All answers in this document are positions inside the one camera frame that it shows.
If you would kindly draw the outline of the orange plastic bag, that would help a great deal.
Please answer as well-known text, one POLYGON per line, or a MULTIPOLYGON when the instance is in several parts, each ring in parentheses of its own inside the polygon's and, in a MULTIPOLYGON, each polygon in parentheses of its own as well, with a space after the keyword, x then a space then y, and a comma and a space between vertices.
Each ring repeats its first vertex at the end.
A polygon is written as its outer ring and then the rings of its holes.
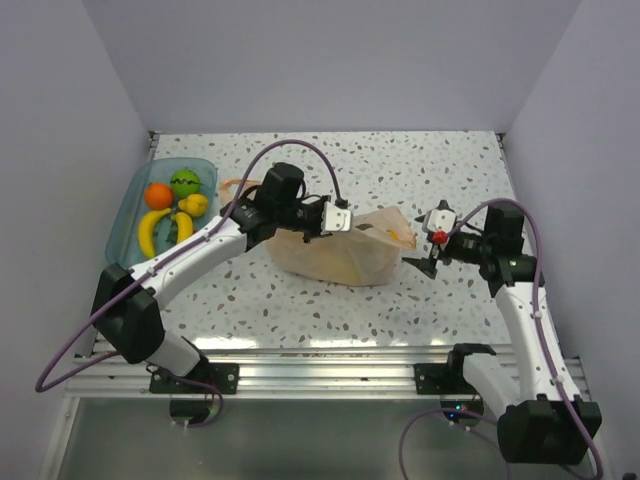
POLYGON ((401 253, 416 244, 410 222, 395 206, 355 216, 346 233, 306 243, 301 233, 279 229, 263 243, 283 271, 357 287, 388 283, 401 253))

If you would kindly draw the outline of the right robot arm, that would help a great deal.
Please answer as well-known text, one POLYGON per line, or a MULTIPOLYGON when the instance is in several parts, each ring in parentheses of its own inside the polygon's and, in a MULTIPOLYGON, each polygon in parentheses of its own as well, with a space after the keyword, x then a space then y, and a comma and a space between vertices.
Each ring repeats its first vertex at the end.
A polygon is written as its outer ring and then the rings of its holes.
POLYGON ((435 278, 438 265, 453 261, 478 268, 507 326, 518 377, 508 375, 493 347, 458 343, 445 363, 414 365, 416 391, 478 395, 495 417, 497 446, 509 464, 571 471, 591 456, 600 477, 594 445, 600 408, 584 399, 562 357, 546 302, 541 254, 524 251, 524 229, 535 222, 521 204, 506 198, 478 208, 486 213, 484 226, 472 232, 465 231, 468 220, 447 201, 418 217, 430 251, 407 262, 429 278, 435 278))

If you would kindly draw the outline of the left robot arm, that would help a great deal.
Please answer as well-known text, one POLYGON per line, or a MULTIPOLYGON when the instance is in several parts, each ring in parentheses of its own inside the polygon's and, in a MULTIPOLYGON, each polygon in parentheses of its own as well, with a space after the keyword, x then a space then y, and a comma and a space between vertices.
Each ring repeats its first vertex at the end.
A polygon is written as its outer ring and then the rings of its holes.
POLYGON ((168 332, 162 310, 196 280, 260 243, 277 230, 323 233, 328 195, 309 195, 301 169, 284 162, 271 167, 263 181, 237 188, 220 214, 186 240, 135 266, 106 267, 98 281, 92 318, 116 354, 130 364, 150 363, 172 372, 185 392, 201 390, 208 379, 200 351, 168 332))

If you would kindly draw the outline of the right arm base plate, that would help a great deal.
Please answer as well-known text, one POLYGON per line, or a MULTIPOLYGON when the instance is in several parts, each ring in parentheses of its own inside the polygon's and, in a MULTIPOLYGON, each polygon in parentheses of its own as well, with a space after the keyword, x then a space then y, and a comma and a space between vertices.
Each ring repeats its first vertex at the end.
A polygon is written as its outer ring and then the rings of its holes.
POLYGON ((496 356, 486 344, 457 343, 448 352, 444 363, 416 363, 413 365, 414 383, 418 395, 473 395, 477 390, 463 377, 465 358, 473 355, 496 356))

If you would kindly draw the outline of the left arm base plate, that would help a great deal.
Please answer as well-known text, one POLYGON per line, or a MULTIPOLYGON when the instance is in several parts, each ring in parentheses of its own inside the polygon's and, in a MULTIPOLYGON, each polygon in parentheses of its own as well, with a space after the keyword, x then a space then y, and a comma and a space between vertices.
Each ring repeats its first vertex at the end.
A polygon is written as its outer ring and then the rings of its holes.
POLYGON ((155 365, 147 365, 146 371, 151 374, 149 391, 153 394, 205 394, 215 388, 223 395, 234 395, 240 379, 236 363, 200 363, 186 377, 174 376, 155 365))

